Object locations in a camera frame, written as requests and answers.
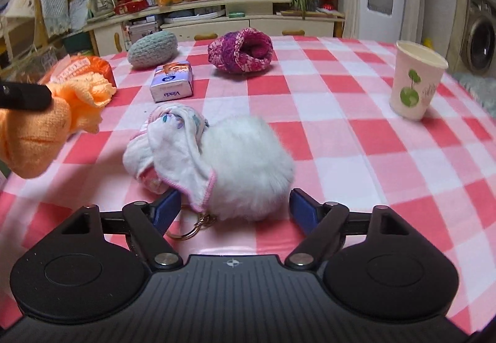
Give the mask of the white fluffy pompom keychain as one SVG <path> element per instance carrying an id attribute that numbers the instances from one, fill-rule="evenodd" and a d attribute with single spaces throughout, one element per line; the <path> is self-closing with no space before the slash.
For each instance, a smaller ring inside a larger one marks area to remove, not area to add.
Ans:
<path id="1" fill-rule="evenodd" d="M 295 163 L 265 120 L 225 118 L 203 134 L 201 147 L 215 172 L 209 214 L 220 221 L 262 221 L 285 205 Z"/>

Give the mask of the orange white tissue pack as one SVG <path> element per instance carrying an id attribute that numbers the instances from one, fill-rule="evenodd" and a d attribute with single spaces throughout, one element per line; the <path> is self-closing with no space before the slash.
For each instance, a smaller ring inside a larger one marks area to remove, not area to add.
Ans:
<path id="1" fill-rule="evenodd" d="M 84 56 L 81 54 L 63 57 L 38 83 L 61 83 L 85 74 L 101 74 L 112 86 L 116 86 L 111 65 L 106 60 L 99 56 Z"/>

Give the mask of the purple knitted hat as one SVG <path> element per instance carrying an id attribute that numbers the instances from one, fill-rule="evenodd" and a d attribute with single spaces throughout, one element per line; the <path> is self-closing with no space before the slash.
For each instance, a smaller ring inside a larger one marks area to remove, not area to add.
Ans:
<path id="1" fill-rule="evenodd" d="M 266 70 L 272 63 L 270 36 L 251 27 L 232 31 L 208 46 L 209 62 L 227 74 L 252 74 Z"/>

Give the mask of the red gift box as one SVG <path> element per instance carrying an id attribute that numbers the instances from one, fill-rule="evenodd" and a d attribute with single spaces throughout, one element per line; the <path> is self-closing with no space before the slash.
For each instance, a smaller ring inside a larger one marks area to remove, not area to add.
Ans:
<path id="1" fill-rule="evenodd" d="M 134 14 L 149 7 L 150 5 L 147 0 L 131 0 L 129 2 L 117 5 L 114 8 L 114 13 L 116 13 L 116 15 Z"/>

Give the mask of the grey-green crochet pouch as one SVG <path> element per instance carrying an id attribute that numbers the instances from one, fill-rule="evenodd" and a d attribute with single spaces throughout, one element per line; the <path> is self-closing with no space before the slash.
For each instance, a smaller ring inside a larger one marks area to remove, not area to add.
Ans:
<path id="1" fill-rule="evenodd" d="M 128 51 L 133 68 L 152 68 L 169 62 L 177 55 L 178 41 L 170 31 L 158 31 L 135 42 Z"/>

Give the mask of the paper cup green print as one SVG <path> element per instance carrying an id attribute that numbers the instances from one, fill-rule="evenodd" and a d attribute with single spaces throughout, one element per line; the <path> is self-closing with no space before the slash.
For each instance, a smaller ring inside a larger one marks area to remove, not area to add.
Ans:
<path id="1" fill-rule="evenodd" d="M 436 51 L 418 43 L 397 41 L 396 48 L 389 105 L 403 118 L 420 121 L 449 64 Z"/>

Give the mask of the orange towel cloth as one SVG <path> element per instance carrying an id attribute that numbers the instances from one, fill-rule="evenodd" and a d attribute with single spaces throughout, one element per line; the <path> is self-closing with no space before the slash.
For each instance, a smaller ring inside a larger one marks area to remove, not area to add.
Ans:
<path id="1" fill-rule="evenodd" d="M 117 91 L 98 73 L 41 85 L 52 94 L 47 110 L 1 109 L 1 162 L 24 179 L 44 173 L 72 134 L 98 133 L 102 111 Z"/>

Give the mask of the blue Vinda tissue box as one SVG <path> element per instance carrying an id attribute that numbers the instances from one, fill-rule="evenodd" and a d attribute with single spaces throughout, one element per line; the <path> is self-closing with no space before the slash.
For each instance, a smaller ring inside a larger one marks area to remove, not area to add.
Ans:
<path id="1" fill-rule="evenodd" d="M 170 62 L 157 66 L 150 84 L 155 103 L 185 99 L 193 95 L 193 70 L 190 62 Z"/>

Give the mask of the front-load washing machine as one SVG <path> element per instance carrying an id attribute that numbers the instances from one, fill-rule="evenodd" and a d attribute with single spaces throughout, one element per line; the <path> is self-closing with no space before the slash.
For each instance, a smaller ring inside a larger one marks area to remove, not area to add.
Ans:
<path id="1" fill-rule="evenodd" d="M 472 74 L 490 75 L 495 62 L 495 4 L 491 0 L 469 0 L 461 59 Z"/>

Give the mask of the cream TV cabinet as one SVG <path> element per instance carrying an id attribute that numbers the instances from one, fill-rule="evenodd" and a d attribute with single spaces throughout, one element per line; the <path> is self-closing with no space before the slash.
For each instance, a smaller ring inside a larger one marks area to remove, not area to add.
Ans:
<path id="1" fill-rule="evenodd" d="M 98 56 L 127 51 L 132 23 L 155 19 L 180 42 L 212 40 L 215 36 L 253 27 L 269 36 L 341 37 L 345 15 L 291 9 L 293 0 L 200 0 L 97 20 L 83 27 Z"/>

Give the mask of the wooden chair with lace cover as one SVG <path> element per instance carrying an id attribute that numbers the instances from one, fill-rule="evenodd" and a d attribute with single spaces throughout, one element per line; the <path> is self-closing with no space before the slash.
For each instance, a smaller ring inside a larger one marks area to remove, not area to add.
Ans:
<path id="1" fill-rule="evenodd" d="M 34 0 L 35 48 L 47 46 L 51 38 L 71 30 L 68 0 Z"/>

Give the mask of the red white checkered tablecloth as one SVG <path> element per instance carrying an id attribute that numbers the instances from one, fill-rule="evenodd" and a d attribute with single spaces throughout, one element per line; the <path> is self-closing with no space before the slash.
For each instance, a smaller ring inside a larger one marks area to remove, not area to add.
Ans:
<path id="1" fill-rule="evenodd" d="M 456 265 L 450 318 L 482 329 L 495 314 L 495 122 L 445 76 L 423 120 L 389 106 L 396 50 L 337 38 L 276 37 L 268 73 L 227 78 L 206 42 L 183 42 L 193 67 L 188 105 L 211 122 L 265 118 L 291 151 L 295 184 L 318 201 L 354 211 L 394 208 Z M 98 134 L 73 137 L 42 176 L 11 176 L 1 190 L 1 325 L 19 310 L 9 291 L 13 264 L 85 203 L 114 211 L 150 195 L 124 170 L 122 154 L 154 108 L 152 71 L 111 54 L 118 91 Z"/>

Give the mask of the white knotted cloth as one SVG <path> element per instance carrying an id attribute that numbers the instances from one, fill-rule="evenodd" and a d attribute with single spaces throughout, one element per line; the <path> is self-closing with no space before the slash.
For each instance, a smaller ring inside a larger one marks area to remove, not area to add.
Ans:
<path id="1" fill-rule="evenodd" d="M 124 168 L 154 194 L 177 189 L 194 211 L 204 213 L 215 185 L 215 170 L 200 151 L 208 127 L 208 121 L 187 105 L 160 105 L 126 146 Z"/>

